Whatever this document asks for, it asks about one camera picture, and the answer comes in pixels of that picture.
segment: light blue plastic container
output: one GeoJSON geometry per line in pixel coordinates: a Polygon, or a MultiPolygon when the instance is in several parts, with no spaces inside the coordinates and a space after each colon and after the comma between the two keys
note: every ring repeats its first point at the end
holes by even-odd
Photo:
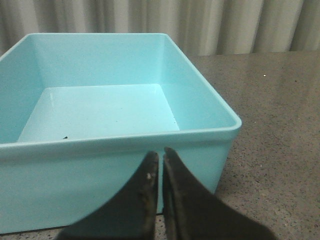
{"type": "Polygon", "coordinates": [[[165,34],[27,35],[0,57],[0,233],[79,220],[165,146],[214,192],[240,126],[165,34]]]}

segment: container bottom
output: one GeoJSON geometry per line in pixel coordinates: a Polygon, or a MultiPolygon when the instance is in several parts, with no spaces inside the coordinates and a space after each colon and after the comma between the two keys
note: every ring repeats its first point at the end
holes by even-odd
{"type": "Polygon", "coordinates": [[[18,142],[51,142],[178,131],[159,84],[50,87],[18,142]]]}

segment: granite countertop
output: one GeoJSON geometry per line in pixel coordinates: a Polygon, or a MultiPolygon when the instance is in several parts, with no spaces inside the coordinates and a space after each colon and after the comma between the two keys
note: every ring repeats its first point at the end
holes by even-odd
{"type": "MultiPolygon", "coordinates": [[[[320,51],[191,57],[243,121],[216,195],[279,240],[320,237],[320,51]]],[[[161,216],[156,239],[165,239],[161,216]]],[[[49,240],[60,229],[0,235],[49,240]]]]}

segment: container wall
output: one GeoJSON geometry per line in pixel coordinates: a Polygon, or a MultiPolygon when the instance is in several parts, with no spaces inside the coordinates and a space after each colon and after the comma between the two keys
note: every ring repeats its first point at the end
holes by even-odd
{"type": "Polygon", "coordinates": [[[159,154],[161,213],[165,146],[174,148],[195,177],[214,193],[231,141],[180,139],[174,135],[97,139],[0,151],[0,234],[78,221],[119,191],[148,151],[159,154]]]}
{"type": "Polygon", "coordinates": [[[45,88],[153,84],[163,34],[33,35],[45,88]]]}
{"type": "Polygon", "coordinates": [[[28,36],[0,59],[0,144],[17,141],[42,91],[28,36]]]}
{"type": "Polygon", "coordinates": [[[161,86],[180,130],[232,127],[240,121],[169,39],[164,43],[161,86]]]}

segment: white curtain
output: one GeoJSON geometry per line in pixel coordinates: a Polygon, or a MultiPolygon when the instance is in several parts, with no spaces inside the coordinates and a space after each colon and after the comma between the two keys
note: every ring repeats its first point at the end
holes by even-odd
{"type": "Polygon", "coordinates": [[[0,55],[46,32],[161,32],[187,55],[316,50],[320,0],[0,0],[0,55]]]}

